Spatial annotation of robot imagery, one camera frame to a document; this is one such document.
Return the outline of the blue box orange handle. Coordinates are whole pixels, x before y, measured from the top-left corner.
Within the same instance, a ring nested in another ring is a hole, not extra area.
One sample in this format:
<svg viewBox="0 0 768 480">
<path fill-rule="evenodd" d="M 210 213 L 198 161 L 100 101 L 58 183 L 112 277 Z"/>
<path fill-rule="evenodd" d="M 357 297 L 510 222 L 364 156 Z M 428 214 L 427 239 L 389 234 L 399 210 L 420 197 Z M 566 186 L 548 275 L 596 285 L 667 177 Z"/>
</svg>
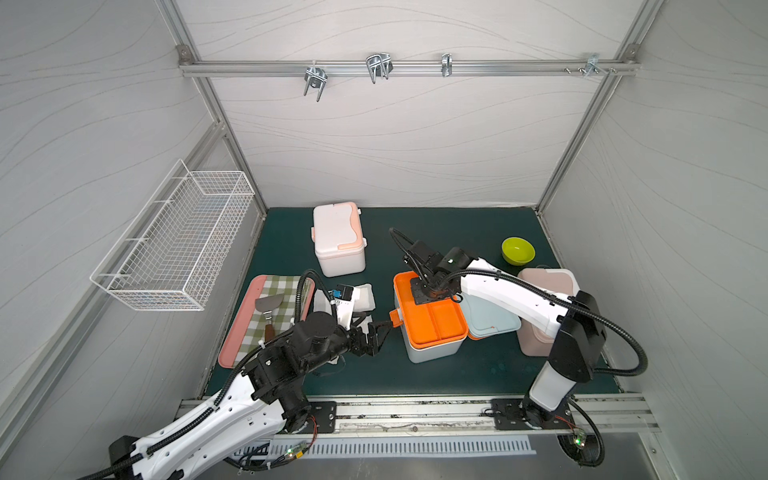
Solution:
<svg viewBox="0 0 768 480">
<path fill-rule="evenodd" d="M 515 332 L 521 320 L 512 312 L 487 300 L 469 296 L 456 303 L 450 299 L 417 304 L 413 272 L 393 279 L 395 308 L 390 312 L 394 328 L 400 329 L 409 360 L 423 363 L 458 352 L 467 340 Z"/>
</svg>

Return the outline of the white box peach handle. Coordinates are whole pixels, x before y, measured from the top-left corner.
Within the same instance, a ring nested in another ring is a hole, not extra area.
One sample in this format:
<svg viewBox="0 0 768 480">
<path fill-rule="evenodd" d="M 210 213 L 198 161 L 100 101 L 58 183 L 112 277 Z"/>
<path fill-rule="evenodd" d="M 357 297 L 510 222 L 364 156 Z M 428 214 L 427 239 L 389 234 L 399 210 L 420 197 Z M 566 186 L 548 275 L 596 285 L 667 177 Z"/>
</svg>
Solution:
<svg viewBox="0 0 768 480">
<path fill-rule="evenodd" d="M 354 202 L 317 206 L 313 209 L 311 237 L 315 256 L 325 277 L 363 272 L 367 240 L 361 211 Z"/>
</svg>

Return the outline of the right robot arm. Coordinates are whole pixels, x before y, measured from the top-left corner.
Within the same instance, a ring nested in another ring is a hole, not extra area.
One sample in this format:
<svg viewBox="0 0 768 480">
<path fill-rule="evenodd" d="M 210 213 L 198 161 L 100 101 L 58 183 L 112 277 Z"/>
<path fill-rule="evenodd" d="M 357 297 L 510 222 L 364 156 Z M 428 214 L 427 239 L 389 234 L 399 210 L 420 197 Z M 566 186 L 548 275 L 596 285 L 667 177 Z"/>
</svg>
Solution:
<svg viewBox="0 0 768 480">
<path fill-rule="evenodd" d="M 566 295 L 545 290 L 461 248 L 442 254 L 421 240 L 409 238 L 399 241 L 398 247 L 404 263 L 417 276 L 412 284 L 417 302 L 460 302 L 477 297 L 553 337 L 547 360 L 527 393 L 516 405 L 496 410 L 494 415 L 498 419 L 519 421 L 531 430 L 542 430 L 556 419 L 561 408 L 584 412 L 573 398 L 577 385 L 602 374 L 635 377 L 648 368 L 648 356 L 641 344 L 624 328 L 602 316 L 595 298 L 585 291 Z M 608 331 L 622 338 L 635 352 L 635 366 L 599 366 Z"/>
</svg>

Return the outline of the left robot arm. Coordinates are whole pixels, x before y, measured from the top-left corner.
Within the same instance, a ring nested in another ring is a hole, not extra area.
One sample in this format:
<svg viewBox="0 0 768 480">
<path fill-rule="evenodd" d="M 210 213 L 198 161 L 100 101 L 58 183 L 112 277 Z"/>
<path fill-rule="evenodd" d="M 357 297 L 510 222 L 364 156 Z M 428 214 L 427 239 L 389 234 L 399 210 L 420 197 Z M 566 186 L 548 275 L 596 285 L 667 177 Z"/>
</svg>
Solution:
<svg viewBox="0 0 768 480">
<path fill-rule="evenodd" d="M 95 479 L 194 479 L 251 442 L 309 424 L 303 391 L 307 375 L 350 353 L 375 356 L 389 320 L 340 325 L 312 312 L 246 355 L 215 395 L 171 424 L 144 437 L 123 436 L 110 446 L 109 467 Z"/>
</svg>

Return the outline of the green table mat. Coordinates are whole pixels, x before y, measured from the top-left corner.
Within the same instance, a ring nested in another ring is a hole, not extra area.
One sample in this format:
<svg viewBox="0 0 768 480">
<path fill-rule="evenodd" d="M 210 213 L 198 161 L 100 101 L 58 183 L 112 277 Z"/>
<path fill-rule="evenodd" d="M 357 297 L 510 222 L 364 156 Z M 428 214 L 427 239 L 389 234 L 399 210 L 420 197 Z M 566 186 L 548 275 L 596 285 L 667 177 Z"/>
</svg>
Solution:
<svg viewBox="0 0 768 480">
<path fill-rule="evenodd" d="M 271 209 L 246 279 L 252 281 L 262 274 L 299 275 L 308 268 L 318 269 L 310 234 L 312 224 L 309 208 Z M 530 208 L 364 208 L 361 224 L 367 239 L 365 270 L 328 279 L 325 284 L 370 284 L 377 321 L 388 319 L 394 307 L 394 276 L 408 269 L 389 234 L 390 228 L 412 240 L 422 240 L 441 253 L 453 247 L 463 248 L 511 274 L 516 274 L 517 268 L 501 256 L 501 243 L 508 237 L 520 237 L 533 244 L 535 266 L 559 265 Z M 394 330 L 377 356 L 347 354 L 338 364 L 326 365 L 307 376 L 304 390 L 309 395 L 331 396 L 523 394 L 542 365 L 542 359 L 522 353 L 513 333 L 467 339 L 454 355 L 414 364 L 407 356 L 401 332 Z"/>
</svg>

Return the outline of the pink tray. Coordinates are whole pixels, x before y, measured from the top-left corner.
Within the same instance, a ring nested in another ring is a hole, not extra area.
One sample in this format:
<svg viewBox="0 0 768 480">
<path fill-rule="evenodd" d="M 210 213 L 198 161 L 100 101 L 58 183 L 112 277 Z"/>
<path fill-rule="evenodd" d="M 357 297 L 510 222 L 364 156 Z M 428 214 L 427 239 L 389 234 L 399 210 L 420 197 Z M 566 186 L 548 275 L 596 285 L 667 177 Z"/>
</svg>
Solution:
<svg viewBox="0 0 768 480">
<path fill-rule="evenodd" d="M 232 326 L 218 354 L 218 365 L 232 369 L 262 341 L 268 324 L 263 312 L 256 308 L 262 298 L 280 296 L 281 304 L 272 311 L 270 323 L 275 333 L 288 330 L 296 319 L 295 297 L 299 276 L 259 275 L 249 284 Z"/>
</svg>

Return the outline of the green bowl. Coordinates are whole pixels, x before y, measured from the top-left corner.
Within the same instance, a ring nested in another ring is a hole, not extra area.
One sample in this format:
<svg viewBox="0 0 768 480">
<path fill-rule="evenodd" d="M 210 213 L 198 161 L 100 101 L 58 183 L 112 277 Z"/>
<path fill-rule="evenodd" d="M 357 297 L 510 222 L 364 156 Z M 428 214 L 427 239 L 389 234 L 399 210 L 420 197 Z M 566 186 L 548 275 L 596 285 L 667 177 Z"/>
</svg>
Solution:
<svg viewBox="0 0 768 480">
<path fill-rule="evenodd" d="M 536 257 L 534 246 L 520 237 L 506 238 L 501 244 L 503 259 L 513 266 L 524 266 L 532 262 Z"/>
</svg>

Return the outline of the metal u-bolt clamp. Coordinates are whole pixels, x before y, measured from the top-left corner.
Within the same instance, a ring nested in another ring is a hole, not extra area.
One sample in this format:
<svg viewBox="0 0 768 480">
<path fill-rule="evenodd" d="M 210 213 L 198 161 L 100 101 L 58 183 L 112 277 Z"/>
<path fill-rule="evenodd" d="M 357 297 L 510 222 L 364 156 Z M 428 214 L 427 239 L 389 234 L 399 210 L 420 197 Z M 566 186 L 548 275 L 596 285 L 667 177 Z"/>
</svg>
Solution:
<svg viewBox="0 0 768 480">
<path fill-rule="evenodd" d="M 373 84 L 376 84 L 379 78 L 388 80 L 393 70 L 392 57 L 386 52 L 368 56 L 365 65 Z"/>
</svg>

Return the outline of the metal hook clamp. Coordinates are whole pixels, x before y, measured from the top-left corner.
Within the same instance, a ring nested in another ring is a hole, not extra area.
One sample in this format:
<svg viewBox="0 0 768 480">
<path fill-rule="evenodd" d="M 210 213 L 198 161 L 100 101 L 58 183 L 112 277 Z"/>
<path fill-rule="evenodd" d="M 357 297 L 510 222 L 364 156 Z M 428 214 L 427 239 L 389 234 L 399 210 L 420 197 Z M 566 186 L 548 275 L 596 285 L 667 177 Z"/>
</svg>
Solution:
<svg viewBox="0 0 768 480">
<path fill-rule="evenodd" d="M 316 92 L 315 101 L 319 102 L 328 82 L 328 74 L 318 65 L 311 65 L 305 70 L 303 95 L 307 96 L 311 90 Z"/>
</svg>

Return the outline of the aluminium crossbar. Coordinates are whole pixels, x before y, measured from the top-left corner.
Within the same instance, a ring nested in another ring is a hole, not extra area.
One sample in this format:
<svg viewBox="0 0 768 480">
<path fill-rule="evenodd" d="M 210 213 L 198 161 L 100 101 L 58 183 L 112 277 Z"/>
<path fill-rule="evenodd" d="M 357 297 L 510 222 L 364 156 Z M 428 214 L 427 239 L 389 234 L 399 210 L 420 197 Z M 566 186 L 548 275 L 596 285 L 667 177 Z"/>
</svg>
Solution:
<svg viewBox="0 0 768 480">
<path fill-rule="evenodd" d="M 563 69 L 578 68 L 586 59 L 576 60 L 461 60 L 453 57 L 450 77 L 518 77 L 570 76 Z M 432 60 L 393 60 L 392 77 L 437 77 L 441 75 L 441 58 Z M 605 67 L 613 67 L 619 76 L 634 75 L 641 69 L 638 62 L 601 59 Z M 182 65 L 185 77 L 207 78 L 302 78 L 311 65 L 325 69 L 328 77 L 367 77 L 363 60 L 316 61 L 200 61 Z"/>
</svg>

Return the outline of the small metal bracket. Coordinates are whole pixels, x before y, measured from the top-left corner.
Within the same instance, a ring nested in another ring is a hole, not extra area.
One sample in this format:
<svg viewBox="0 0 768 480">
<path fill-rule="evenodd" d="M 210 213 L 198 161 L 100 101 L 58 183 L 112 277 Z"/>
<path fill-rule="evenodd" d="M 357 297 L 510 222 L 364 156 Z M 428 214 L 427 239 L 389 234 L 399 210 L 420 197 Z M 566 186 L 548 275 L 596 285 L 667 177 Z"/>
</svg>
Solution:
<svg viewBox="0 0 768 480">
<path fill-rule="evenodd" d="M 453 72 L 453 57 L 450 53 L 444 53 L 441 56 L 441 75 L 443 78 L 448 78 Z"/>
</svg>

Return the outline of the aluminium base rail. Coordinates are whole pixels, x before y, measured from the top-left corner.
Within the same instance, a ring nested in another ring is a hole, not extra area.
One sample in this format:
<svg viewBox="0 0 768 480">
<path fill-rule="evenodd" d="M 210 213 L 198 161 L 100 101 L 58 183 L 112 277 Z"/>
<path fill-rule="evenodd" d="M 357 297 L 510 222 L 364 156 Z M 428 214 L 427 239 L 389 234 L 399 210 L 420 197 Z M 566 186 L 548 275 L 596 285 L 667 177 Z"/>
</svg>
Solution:
<svg viewBox="0 0 768 480">
<path fill-rule="evenodd" d="M 347 395 L 311 396 L 315 402 L 334 402 L 332 416 L 319 423 L 334 428 L 328 438 L 416 437 L 416 436 L 500 436 L 505 421 L 493 408 L 490 395 Z M 598 430 L 613 433 L 659 433 L 661 428 L 644 396 L 639 393 L 584 394 L 575 402 L 584 411 L 570 408 L 557 415 L 550 425 L 531 429 L 520 420 L 511 420 L 510 434 L 557 435 L 571 431 L 572 424 L 588 429 L 593 421 Z"/>
</svg>

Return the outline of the metal screw bracket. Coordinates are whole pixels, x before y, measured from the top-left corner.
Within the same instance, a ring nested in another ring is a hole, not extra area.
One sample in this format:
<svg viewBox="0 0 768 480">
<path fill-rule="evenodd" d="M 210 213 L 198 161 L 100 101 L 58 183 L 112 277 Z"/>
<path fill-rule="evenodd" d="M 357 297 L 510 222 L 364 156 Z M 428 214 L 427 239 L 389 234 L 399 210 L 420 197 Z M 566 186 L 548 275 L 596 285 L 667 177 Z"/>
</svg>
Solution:
<svg viewBox="0 0 768 480">
<path fill-rule="evenodd" d="M 613 76 L 617 75 L 618 71 L 613 67 L 605 67 L 601 63 L 600 55 L 597 53 L 591 54 L 585 61 L 585 63 L 575 69 L 565 67 L 563 71 L 570 76 L 580 76 L 587 78 L 590 76 Z"/>
</svg>

